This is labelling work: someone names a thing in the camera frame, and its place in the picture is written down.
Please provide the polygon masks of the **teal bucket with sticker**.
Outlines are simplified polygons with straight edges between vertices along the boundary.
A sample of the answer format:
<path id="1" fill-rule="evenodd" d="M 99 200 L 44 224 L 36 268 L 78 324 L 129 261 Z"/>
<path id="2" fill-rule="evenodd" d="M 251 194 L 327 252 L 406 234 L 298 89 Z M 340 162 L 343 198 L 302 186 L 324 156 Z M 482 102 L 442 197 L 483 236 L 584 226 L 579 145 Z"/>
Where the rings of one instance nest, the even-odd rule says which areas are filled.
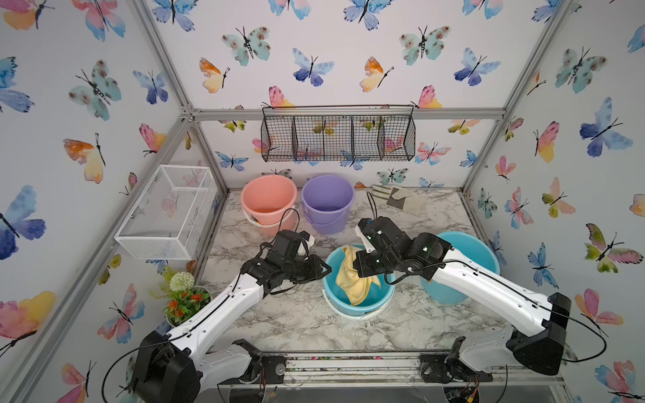
<path id="1" fill-rule="evenodd" d="M 363 245 L 350 244 L 361 251 Z M 378 275 L 381 282 L 381 289 L 373 285 L 368 297 L 358 306 L 352 306 L 345 292 L 336 285 L 336 277 L 339 273 L 339 267 L 344 259 L 342 247 L 337 248 L 327 257 L 326 263 L 332 269 L 330 275 L 322 279 L 324 284 L 324 298 L 330 308 L 341 317 L 351 320 L 367 320 L 377 316 L 391 302 L 394 296 L 395 287 L 388 283 L 393 282 L 394 275 Z"/>

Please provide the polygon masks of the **cream yellow microfibre cloth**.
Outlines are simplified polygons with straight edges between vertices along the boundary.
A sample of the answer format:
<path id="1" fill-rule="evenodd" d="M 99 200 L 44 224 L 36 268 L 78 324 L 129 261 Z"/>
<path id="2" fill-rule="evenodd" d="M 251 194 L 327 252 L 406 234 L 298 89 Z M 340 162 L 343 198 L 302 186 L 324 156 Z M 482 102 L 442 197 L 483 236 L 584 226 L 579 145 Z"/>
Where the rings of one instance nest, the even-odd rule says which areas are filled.
<path id="1" fill-rule="evenodd" d="M 366 300 L 373 285 L 381 289 L 381 282 L 377 275 L 359 277 L 358 271 L 354 268 L 354 261 L 357 253 L 361 252 L 360 249 L 344 245 L 341 250 L 344 253 L 344 259 L 339 267 L 336 285 L 345 292 L 352 306 L 358 306 Z"/>

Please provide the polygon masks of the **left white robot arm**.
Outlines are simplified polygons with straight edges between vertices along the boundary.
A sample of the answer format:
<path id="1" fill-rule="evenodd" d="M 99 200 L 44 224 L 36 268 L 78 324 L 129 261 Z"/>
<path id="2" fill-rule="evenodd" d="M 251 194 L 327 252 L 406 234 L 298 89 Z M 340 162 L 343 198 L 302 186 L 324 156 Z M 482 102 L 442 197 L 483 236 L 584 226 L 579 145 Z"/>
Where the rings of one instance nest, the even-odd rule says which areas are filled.
<path id="1" fill-rule="evenodd" d="M 305 231 L 280 231 L 196 315 L 164 335 L 151 332 L 137 352 L 131 391 L 144 402 L 193 402 L 202 391 L 230 379 L 260 379 L 261 352 L 252 344 L 238 340 L 214 354 L 210 349 L 283 282 L 307 284 L 331 274 L 331 267 L 311 253 L 314 244 L 314 236 Z"/>

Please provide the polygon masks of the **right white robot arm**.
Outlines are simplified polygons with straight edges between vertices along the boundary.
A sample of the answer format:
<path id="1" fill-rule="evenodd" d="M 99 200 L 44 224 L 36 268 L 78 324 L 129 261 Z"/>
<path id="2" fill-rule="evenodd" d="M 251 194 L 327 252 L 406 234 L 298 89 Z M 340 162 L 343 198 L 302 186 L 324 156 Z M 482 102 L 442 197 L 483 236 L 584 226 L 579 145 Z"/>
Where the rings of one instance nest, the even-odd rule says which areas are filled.
<path id="1" fill-rule="evenodd" d="M 500 331 L 457 338 L 441 371 L 462 380 L 506 365 L 559 374 L 571 308 L 568 297 L 525 289 L 476 263 L 445 236 L 420 233 L 410 238 L 386 217 L 361 219 L 355 233 L 364 245 L 354 261 L 359 276 L 420 276 L 457 290 L 507 321 Z"/>

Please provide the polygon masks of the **grey white folded cloth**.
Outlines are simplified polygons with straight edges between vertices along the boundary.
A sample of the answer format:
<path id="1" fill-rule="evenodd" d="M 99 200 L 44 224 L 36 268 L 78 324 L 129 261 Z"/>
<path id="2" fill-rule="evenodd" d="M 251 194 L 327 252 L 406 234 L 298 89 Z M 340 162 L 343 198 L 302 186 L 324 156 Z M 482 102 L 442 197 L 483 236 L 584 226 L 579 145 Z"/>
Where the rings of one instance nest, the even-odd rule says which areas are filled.
<path id="1" fill-rule="evenodd" d="M 371 194 L 377 203 L 421 216 L 427 198 L 398 186 L 372 186 Z"/>

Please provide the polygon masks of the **pink plastic bucket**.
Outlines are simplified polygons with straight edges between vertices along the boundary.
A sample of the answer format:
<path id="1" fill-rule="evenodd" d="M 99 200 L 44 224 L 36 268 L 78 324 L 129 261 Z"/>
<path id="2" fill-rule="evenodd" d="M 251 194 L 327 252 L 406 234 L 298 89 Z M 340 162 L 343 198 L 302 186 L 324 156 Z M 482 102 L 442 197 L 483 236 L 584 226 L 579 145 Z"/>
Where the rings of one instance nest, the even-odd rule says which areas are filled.
<path id="1" fill-rule="evenodd" d="M 240 201 L 247 221 L 265 237 L 273 238 L 280 230 L 295 228 L 297 186 L 285 176 L 262 176 L 242 190 Z"/>

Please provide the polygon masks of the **purple plastic bucket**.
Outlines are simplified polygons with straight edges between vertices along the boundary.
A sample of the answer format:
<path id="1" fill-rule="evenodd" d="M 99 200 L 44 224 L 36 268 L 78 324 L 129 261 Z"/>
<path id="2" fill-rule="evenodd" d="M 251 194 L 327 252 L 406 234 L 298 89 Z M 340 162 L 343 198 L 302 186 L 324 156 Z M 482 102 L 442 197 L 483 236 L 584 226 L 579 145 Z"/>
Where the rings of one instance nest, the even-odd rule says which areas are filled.
<path id="1" fill-rule="evenodd" d="M 354 186 L 339 176 L 316 176 L 302 188 L 306 220 L 317 232 L 326 235 L 344 231 L 354 200 Z"/>

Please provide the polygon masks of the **artificial flower pot plant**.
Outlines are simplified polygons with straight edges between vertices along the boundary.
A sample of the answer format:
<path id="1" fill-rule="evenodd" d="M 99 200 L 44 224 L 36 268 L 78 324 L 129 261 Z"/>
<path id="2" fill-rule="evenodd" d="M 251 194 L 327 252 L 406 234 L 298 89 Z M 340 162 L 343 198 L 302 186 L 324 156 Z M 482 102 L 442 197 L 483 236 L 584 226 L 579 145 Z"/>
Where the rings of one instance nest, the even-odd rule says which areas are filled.
<path id="1" fill-rule="evenodd" d="M 212 300 L 205 287 L 198 285 L 189 271 L 177 271 L 168 265 L 161 272 L 162 281 L 157 290 L 149 294 L 157 300 L 164 300 L 164 315 L 171 327 L 178 327 L 192 319 Z"/>

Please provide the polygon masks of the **white mesh wall basket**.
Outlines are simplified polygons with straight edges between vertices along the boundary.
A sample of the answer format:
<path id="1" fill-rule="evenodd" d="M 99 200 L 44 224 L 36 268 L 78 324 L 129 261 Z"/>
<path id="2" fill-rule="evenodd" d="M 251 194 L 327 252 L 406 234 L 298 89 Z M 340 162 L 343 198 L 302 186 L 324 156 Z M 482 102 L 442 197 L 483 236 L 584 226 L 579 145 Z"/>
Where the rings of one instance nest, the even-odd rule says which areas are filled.
<path id="1" fill-rule="evenodd" d="M 161 165 L 114 239 L 136 259 L 193 260 L 217 196 L 208 167 Z"/>

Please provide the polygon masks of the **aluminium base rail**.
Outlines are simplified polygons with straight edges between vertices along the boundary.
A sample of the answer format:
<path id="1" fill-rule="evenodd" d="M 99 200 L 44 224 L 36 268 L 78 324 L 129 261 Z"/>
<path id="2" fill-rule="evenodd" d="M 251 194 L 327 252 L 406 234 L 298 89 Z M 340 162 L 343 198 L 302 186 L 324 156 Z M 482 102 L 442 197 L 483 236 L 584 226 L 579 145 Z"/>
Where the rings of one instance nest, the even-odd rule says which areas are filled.
<path id="1" fill-rule="evenodd" d="M 252 363 L 266 386 L 361 388 L 368 386 L 563 386 L 564 378 L 503 365 L 462 379 L 443 367 L 445 352 L 264 353 Z"/>

